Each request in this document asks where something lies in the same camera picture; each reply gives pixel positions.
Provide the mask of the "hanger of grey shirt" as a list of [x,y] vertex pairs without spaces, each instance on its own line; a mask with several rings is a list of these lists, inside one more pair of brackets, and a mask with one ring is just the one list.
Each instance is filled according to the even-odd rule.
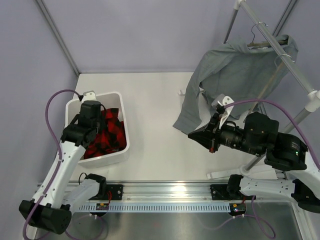
[[[259,49],[259,48],[270,48],[271,47],[271,44],[268,41],[255,42],[256,35],[253,32],[253,28],[257,27],[259,24],[264,24],[265,27],[268,27],[268,25],[265,24],[262,21],[259,21],[259,22],[255,23],[251,27],[250,31],[251,31],[251,33],[253,35],[253,38],[252,38],[251,42],[249,44],[247,44],[248,48]],[[287,37],[285,37],[283,39],[279,39],[277,42],[282,46],[282,45],[287,45],[288,44],[288,40],[289,40],[289,37],[287,36]]]

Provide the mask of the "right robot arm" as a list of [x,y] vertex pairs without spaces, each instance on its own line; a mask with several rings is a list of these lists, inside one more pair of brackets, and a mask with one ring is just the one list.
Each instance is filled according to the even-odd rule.
[[255,179],[242,174],[231,174],[225,191],[220,195],[227,200],[271,197],[297,203],[308,212],[320,212],[320,171],[311,151],[298,137],[279,132],[279,122],[254,112],[248,115],[244,128],[232,121],[220,124],[215,113],[208,124],[188,134],[211,153],[220,146],[229,147],[257,157],[265,155],[264,163],[275,170],[289,172],[295,178]]

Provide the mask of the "hanger of plaid shirt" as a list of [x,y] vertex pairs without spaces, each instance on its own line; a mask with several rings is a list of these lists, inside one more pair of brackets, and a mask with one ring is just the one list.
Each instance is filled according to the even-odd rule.
[[293,54],[276,56],[265,53],[258,57],[249,68],[247,77],[246,97],[249,99],[265,99],[278,87],[282,79],[289,72],[283,62],[284,59],[295,62]]

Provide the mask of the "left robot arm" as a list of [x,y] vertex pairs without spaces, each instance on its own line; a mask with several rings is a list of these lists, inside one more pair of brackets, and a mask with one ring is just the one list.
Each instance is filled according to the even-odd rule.
[[44,182],[31,200],[22,200],[19,205],[26,226],[60,235],[68,228],[73,213],[86,201],[107,195],[106,178],[92,173],[65,195],[79,160],[103,128],[101,107],[97,100],[83,101],[79,113],[64,128],[57,157]]

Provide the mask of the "grey shirt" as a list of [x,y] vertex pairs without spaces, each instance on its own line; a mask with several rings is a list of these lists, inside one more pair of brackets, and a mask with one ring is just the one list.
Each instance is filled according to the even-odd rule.
[[173,127],[189,134],[201,124],[201,94],[209,105],[211,115],[215,113],[211,104],[220,94],[231,97],[235,102],[256,99],[246,97],[250,67],[257,58],[270,53],[277,56],[272,47],[248,48],[241,37],[207,51],[188,82],[181,112]]

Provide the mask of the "red black plaid shirt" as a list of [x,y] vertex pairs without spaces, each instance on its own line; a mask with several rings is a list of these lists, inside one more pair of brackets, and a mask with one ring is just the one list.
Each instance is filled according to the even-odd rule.
[[124,150],[127,146],[124,122],[120,121],[119,109],[102,111],[106,127],[99,133],[84,153],[84,159],[101,157]]

